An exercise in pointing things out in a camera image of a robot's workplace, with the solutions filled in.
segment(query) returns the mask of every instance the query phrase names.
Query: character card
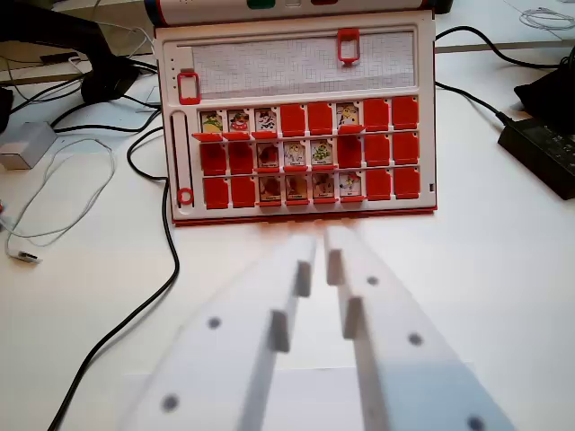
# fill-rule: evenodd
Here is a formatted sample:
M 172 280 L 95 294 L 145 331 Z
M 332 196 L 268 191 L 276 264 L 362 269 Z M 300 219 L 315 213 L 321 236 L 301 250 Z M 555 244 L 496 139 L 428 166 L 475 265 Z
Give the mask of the character card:
M 279 167 L 279 151 L 275 144 L 258 144 L 258 166 L 260 168 Z
M 227 112 L 230 132 L 249 132 L 250 116 L 242 110 L 229 110 Z
M 259 108 L 255 113 L 255 130 L 275 132 L 278 129 L 276 113 L 270 108 Z
M 353 103 L 338 103 L 335 109 L 338 127 L 345 124 L 359 124 L 359 109 Z
M 201 118 L 201 131 L 204 133 L 222 133 L 224 126 L 222 117 L 214 110 L 207 110 L 199 114 Z
M 305 175 L 286 175 L 287 200 L 307 199 L 307 178 Z
M 260 177 L 260 201 L 281 200 L 279 177 Z
M 315 173 L 312 175 L 314 198 L 333 198 L 333 174 Z
M 333 164 L 333 147 L 327 139 L 318 139 L 311 142 L 312 164 Z
M 340 173 L 340 196 L 361 195 L 361 177 L 355 172 Z
M 299 141 L 284 143 L 284 165 L 305 166 L 305 147 Z

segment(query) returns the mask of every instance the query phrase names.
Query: white plastic frame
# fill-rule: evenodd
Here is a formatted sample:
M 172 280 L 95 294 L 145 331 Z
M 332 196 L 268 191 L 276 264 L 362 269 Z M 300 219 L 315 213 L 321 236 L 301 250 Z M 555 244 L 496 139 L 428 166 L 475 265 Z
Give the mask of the white plastic frame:
M 312 4 L 311 0 L 276 0 L 269 9 L 250 9 L 246 0 L 157 0 L 167 25 L 194 22 L 238 22 L 287 18 L 288 16 L 365 13 L 417 9 L 425 0 L 339 0 L 335 4 Z
M 276 354 L 289 351 L 297 297 L 311 293 L 314 243 L 293 236 L 197 311 L 122 431 L 261 429 Z M 513 431 L 410 292 L 352 231 L 328 228 L 325 257 L 343 337 L 353 340 L 366 431 Z
M 245 42 L 254 40 L 298 39 L 337 35 L 341 28 L 358 28 L 360 34 L 374 32 L 413 31 L 414 82 L 413 87 L 387 88 L 381 90 L 362 90 L 351 92 L 327 92 L 313 94 L 281 95 L 272 97 L 234 98 L 224 100 L 206 100 L 198 105 L 180 105 L 179 91 L 176 84 L 177 74 L 193 69 L 193 55 L 190 47 L 226 42 Z M 275 22 L 229 23 L 205 25 L 198 27 L 160 28 L 156 29 L 155 49 L 160 70 L 160 91 L 163 101 L 165 124 L 165 143 L 168 162 L 168 172 L 172 181 L 172 218 L 176 224 L 221 218 L 265 217 L 265 216 L 297 216 L 302 214 L 324 214 L 333 212 L 368 212 L 373 210 L 432 210 L 436 207 L 436 160 L 435 160 L 435 93 L 434 93 L 434 61 L 433 40 L 435 25 L 432 12 L 429 10 L 369 13 L 363 15 L 328 16 L 302 18 Z M 203 188 L 203 171 L 200 164 L 199 142 L 191 134 L 200 132 L 199 112 L 205 110 L 222 110 L 224 127 L 227 128 L 226 112 L 233 109 L 247 109 L 253 122 L 253 109 L 262 107 L 279 107 L 282 104 L 298 103 L 306 105 L 313 101 L 359 101 L 360 121 L 363 120 L 361 103 L 364 99 L 395 96 L 413 96 L 418 98 L 419 118 L 418 128 L 402 130 L 417 132 L 420 137 L 420 195 L 415 199 L 397 199 L 392 195 L 390 200 L 369 201 L 342 204 L 337 201 L 332 205 L 279 207 L 243 207 L 233 208 L 231 190 L 228 209 L 206 209 Z M 277 122 L 280 124 L 280 111 L 277 110 Z M 385 132 L 393 138 L 393 127 Z M 337 138 L 334 129 L 330 136 L 320 138 Z M 283 138 L 279 130 L 278 141 L 309 139 L 309 133 L 304 137 Z M 283 153 L 280 145 L 280 160 Z M 362 163 L 360 170 L 366 168 Z M 394 166 L 385 167 L 393 175 Z M 229 166 L 225 177 L 229 177 Z M 293 172 L 280 172 L 278 175 L 292 175 Z M 181 205 L 178 202 L 178 189 L 193 189 L 194 205 Z

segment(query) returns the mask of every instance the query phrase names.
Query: white power adapter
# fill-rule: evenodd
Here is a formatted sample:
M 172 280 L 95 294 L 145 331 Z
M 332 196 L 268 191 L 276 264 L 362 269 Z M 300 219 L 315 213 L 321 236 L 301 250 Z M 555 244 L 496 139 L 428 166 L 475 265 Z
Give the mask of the white power adapter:
M 48 123 L 24 123 L 3 136 L 0 163 L 11 171 L 32 169 L 54 144 L 57 136 Z

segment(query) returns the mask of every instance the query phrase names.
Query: black power supply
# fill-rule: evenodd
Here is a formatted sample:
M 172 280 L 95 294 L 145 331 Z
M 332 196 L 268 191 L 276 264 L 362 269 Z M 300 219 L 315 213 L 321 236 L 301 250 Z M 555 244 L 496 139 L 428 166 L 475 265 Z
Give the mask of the black power supply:
M 500 145 L 561 198 L 575 198 L 575 142 L 538 119 L 505 124 Z

